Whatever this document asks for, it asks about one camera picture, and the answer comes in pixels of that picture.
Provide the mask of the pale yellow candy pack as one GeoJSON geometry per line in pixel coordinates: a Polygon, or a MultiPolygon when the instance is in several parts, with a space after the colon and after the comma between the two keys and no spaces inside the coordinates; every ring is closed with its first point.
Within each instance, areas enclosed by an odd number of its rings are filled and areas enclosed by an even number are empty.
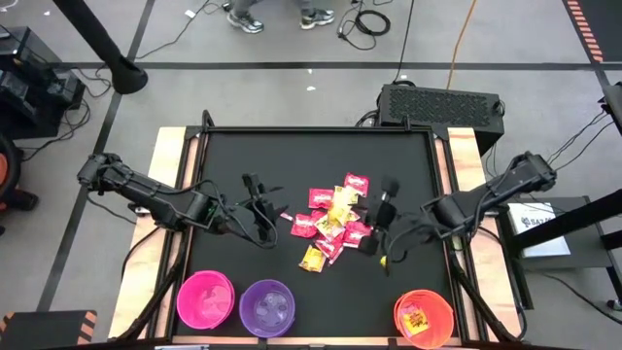
{"type": "Polygon", "coordinates": [[[351,187],[334,187],[332,203],[334,206],[352,206],[358,203],[359,192],[351,187]]]}
{"type": "Polygon", "coordinates": [[[315,223],[315,227],[328,242],[339,239],[345,231],[345,228],[339,222],[332,221],[328,215],[320,218],[315,223]]]}

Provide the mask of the person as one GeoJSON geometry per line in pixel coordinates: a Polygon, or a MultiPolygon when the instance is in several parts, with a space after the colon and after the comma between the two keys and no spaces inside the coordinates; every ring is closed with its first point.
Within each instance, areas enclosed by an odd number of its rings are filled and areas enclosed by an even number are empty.
{"type": "MultiPolygon", "coordinates": [[[[264,24],[250,13],[250,8],[259,1],[227,0],[222,4],[223,10],[226,12],[227,21],[245,33],[260,33],[264,29],[264,24]]],[[[315,0],[297,1],[300,9],[299,25],[302,30],[311,30],[316,26],[324,26],[334,22],[334,10],[317,7],[315,0]]]]}

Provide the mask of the purple plastic bucket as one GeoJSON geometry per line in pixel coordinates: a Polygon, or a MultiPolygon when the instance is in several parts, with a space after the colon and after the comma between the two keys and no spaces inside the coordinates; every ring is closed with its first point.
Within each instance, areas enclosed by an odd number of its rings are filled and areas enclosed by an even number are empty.
{"type": "Polygon", "coordinates": [[[279,337],[294,323],[294,295],[280,281],[259,280],[242,294],[239,315],[251,334],[261,338],[279,337]]]}

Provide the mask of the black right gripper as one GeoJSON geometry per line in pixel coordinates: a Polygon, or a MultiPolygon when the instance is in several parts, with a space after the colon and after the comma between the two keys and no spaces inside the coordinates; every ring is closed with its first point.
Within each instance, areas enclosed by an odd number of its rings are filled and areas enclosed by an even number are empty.
{"type": "Polygon", "coordinates": [[[359,215],[365,215],[360,221],[364,231],[371,231],[370,236],[363,237],[358,250],[367,256],[374,256],[378,251],[383,256],[406,257],[414,245],[415,233],[423,227],[418,214],[399,213],[393,199],[400,189],[399,181],[391,176],[384,176],[381,181],[381,195],[378,201],[362,195],[357,196],[351,209],[359,215]]]}

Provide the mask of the orange plastic bucket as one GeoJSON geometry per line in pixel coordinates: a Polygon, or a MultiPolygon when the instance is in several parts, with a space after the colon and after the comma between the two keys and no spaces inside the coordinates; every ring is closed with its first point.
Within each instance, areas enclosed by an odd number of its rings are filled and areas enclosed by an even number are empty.
{"type": "Polygon", "coordinates": [[[413,290],[399,297],[394,305],[394,323],[401,335],[412,345],[421,349],[435,349],[443,346],[454,331],[452,306],[439,294],[431,290],[413,290]],[[400,310],[414,304],[427,315],[430,327],[419,334],[408,337],[402,329],[400,310]]]}

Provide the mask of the yellow Sour Patch pack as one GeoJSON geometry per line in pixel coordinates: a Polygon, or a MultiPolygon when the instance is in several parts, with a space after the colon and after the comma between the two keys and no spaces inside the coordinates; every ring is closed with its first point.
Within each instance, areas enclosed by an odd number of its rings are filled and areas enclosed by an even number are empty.
{"type": "Polygon", "coordinates": [[[352,206],[345,202],[334,201],[328,210],[328,221],[332,225],[340,225],[345,227],[350,222],[358,221],[361,218],[352,206]]]}
{"type": "Polygon", "coordinates": [[[298,266],[309,272],[321,273],[327,257],[323,252],[312,245],[307,247],[307,250],[302,258],[302,261],[298,266]]]}
{"type": "Polygon", "coordinates": [[[402,329],[410,337],[426,331],[429,321],[424,310],[417,305],[408,304],[400,310],[402,329]]]}

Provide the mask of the black computer case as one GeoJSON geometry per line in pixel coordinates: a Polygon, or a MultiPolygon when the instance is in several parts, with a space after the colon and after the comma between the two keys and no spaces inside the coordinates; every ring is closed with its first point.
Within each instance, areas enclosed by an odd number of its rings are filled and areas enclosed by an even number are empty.
{"type": "Polygon", "coordinates": [[[473,129],[480,155],[504,135],[504,103],[492,93],[384,85],[377,99],[382,126],[427,126],[442,139],[453,127],[473,129]]]}

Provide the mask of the black side table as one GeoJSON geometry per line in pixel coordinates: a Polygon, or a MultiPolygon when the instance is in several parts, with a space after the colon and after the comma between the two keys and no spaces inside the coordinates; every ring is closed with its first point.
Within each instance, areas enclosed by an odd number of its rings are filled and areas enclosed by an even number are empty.
{"type": "Polygon", "coordinates": [[[520,198],[510,200],[498,210],[496,224],[508,263],[510,283],[519,305],[527,309],[534,307],[526,280],[529,271],[603,268],[615,291],[615,298],[610,299],[607,305],[614,309],[622,307],[622,269],[616,266],[612,254],[613,250],[622,248],[622,229],[605,233],[599,222],[520,252],[515,252],[508,245],[515,235],[589,202],[593,201],[587,196],[520,198]]]}

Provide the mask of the black round pole stand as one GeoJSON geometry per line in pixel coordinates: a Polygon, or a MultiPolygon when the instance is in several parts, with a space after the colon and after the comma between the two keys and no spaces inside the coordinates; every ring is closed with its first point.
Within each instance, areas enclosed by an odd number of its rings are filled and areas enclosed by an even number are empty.
{"type": "Polygon", "coordinates": [[[52,0],[112,74],[112,85],[119,94],[142,89],[148,75],[124,56],[105,27],[84,0],[52,0]]]}

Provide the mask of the black slanted beam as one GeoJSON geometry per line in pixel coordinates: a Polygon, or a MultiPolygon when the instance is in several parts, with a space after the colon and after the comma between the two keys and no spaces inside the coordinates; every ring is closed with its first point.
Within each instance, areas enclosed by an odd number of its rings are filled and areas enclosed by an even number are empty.
{"type": "Polygon", "coordinates": [[[515,235],[508,245],[515,252],[520,252],[526,248],[610,219],[618,214],[622,214],[622,189],[515,235]]]}

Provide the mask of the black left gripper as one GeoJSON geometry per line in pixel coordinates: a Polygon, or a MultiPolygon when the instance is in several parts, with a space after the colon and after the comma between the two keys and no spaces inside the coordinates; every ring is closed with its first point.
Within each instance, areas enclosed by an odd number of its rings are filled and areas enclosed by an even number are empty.
{"type": "Polygon", "coordinates": [[[216,194],[224,216],[220,230],[236,234],[261,249],[273,249],[278,242],[278,217],[289,206],[276,207],[267,195],[283,187],[265,186],[256,173],[244,173],[242,182],[248,196],[238,202],[229,201],[220,192],[216,194]]]}

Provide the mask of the black orange striped floor mat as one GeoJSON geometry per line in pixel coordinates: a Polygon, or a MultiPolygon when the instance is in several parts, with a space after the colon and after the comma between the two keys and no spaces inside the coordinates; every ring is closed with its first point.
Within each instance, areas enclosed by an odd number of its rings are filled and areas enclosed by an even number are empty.
{"type": "Polygon", "coordinates": [[[622,64],[622,0],[562,0],[591,61],[622,64]]]}
{"type": "Polygon", "coordinates": [[[89,344],[94,310],[10,312],[0,318],[0,350],[44,350],[89,344]]]}

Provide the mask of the black equipment rack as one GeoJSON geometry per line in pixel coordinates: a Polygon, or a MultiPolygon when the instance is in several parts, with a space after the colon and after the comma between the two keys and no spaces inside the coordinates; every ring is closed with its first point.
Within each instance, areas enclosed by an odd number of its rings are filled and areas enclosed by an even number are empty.
{"type": "Polygon", "coordinates": [[[53,137],[82,106],[85,84],[27,26],[0,25],[0,132],[13,140],[53,137]]]}

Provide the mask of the pink plastic bucket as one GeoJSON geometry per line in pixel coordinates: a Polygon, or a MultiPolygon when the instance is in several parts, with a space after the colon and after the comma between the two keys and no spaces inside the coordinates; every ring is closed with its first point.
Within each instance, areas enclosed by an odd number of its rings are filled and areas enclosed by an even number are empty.
{"type": "Polygon", "coordinates": [[[232,283],[221,272],[195,272],[181,286],[176,299],[178,316],[195,330],[212,330],[231,313],[235,303],[232,283]]]}

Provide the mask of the orange black machine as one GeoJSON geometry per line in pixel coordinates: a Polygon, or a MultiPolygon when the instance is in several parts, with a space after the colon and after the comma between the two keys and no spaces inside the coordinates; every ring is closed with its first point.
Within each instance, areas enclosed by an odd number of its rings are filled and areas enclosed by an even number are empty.
{"type": "Polygon", "coordinates": [[[0,132],[0,212],[7,209],[32,211],[39,197],[18,187],[23,152],[0,132]]]}

